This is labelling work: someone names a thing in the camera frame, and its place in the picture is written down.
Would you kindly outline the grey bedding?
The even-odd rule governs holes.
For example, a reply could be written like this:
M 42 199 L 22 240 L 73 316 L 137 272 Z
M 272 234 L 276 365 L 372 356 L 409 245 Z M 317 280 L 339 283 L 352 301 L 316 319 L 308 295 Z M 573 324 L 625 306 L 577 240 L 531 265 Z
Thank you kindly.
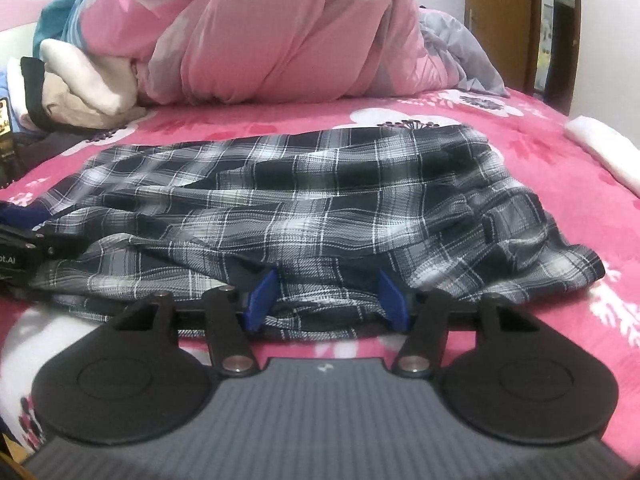
M 454 88 L 488 96 L 509 95 L 487 53 L 465 24 L 439 10 L 419 9 L 419 26 L 427 51 L 439 57 Z

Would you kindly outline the smartphone on black stand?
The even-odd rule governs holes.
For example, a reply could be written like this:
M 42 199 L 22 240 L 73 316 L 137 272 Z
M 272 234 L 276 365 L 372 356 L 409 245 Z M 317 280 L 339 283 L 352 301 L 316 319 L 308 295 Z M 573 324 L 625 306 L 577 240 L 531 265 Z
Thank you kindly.
M 0 156 L 2 162 L 14 156 L 13 130 L 6 98 L 0 99 Z

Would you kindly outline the beige folded garment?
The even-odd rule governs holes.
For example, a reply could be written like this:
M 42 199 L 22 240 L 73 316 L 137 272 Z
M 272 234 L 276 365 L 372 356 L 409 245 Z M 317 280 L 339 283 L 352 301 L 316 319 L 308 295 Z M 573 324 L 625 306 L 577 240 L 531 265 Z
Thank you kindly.
M 47 70 L 43 79 L 42 106 L 54 122 L 88 129 L 124 128 L 130 122 L 146 115 L 146 109 L 140 106 L 134 106 L 115 116 L 104 114 L 87 105 L 79 96 L 75 96 L 60 76 Z

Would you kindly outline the dark grey garment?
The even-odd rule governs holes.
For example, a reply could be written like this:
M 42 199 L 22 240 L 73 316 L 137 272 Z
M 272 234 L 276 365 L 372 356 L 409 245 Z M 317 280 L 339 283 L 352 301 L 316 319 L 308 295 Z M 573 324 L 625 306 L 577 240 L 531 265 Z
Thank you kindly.
M 9 182 L 20 180 L 43 162 L 89 140 L 91 136 L 66 132 L 50 132 L 44 136 L 19 133 L 13 137 L 13 154 L 1 163 L 1 169 Z

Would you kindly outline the white folded garment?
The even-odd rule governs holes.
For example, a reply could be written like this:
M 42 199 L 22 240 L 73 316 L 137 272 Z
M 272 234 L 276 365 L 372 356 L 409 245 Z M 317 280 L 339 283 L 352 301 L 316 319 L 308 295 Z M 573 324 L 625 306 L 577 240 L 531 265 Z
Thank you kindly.
M 55 39 L 43 40 L 40 56 L 75 96 L 95 110 L 116 116 L 136 106 L 137 78 L 129 58 L 86 53 Z

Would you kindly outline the white cloth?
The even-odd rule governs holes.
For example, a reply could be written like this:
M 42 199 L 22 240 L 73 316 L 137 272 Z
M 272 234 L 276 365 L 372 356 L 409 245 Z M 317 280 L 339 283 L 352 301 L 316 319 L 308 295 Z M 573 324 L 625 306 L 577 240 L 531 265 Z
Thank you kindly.
M 569 120 L 564 136 L 589 153 L 635 196 L 640 195 L 640 152 L 626 136 L 587 116 Z

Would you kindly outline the black white plaid shirt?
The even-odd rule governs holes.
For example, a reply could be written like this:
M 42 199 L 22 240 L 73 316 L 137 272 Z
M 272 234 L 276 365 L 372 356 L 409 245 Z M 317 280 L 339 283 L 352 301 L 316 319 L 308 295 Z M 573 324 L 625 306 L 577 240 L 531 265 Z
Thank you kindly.
M 267 337 L 357 338 L 382 328 L 381 269 L 422 292 L 514 304 L 604 274 L 467 125 L 117 145 L 38 203 L 43 232 L 88 245 L 29 287 L 88 318 L 160 290 L 197 300 L 257 266 L 279 280 Z

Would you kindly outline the pink floral duvet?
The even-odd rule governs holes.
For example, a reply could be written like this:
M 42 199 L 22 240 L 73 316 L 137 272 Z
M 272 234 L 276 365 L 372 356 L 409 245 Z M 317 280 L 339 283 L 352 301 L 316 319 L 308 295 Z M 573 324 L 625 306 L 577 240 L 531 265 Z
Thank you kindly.
M 84 0 L 87 50 L 128 58 L 157 103 L 328 102 L 456 85 L 414 0 Z

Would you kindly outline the pink floral bed sheet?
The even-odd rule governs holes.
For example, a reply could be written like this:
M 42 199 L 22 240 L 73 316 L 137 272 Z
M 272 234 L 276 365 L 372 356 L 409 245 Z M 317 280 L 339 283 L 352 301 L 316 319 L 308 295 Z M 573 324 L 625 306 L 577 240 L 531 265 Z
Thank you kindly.
M 639 201 L 564 136 L 564 122 L 551 108 L 518 93 L 501 101 L 456 90 L 400 100 L 159 107 L 103 140 L 80 142 L 44 162 L 5 188 L 1 203 L 40 206 L 40 196 L 50 188 L 117 145 L 168 146 L 322 130 L 467 125 L 488 140 L 509 174 L 538 196 L 564 238 L 592 249 L 601 259 L 604 274 L 599 281 L 521 305 L 612 370 L 620 398 L 605 442 L 628 462 L 637 463 Z M 42 420 L 34 409 L 35 374 L 51 356 L 108 318 L 88 318 L 68 310 L 29 285 L 28 292 L 29 300 L 6 298 L 1 303 L 1 415 L 24 445 L 39 448 L 43 437 Z M 399 348 L 400 338 L 388 333 L 389 325 L 385 315 L 376 334 L 331 340 L 274 339 L 261 328 L 256 347 L 261 356 L 390 356 Z

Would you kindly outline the brown wooden door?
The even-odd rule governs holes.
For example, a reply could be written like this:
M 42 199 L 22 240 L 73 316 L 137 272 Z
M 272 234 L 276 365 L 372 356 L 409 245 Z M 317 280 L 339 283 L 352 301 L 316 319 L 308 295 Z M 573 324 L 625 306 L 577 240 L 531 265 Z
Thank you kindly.
M 541 0 L 465 0 L 464 17 L 506 86 L 533 93 Z

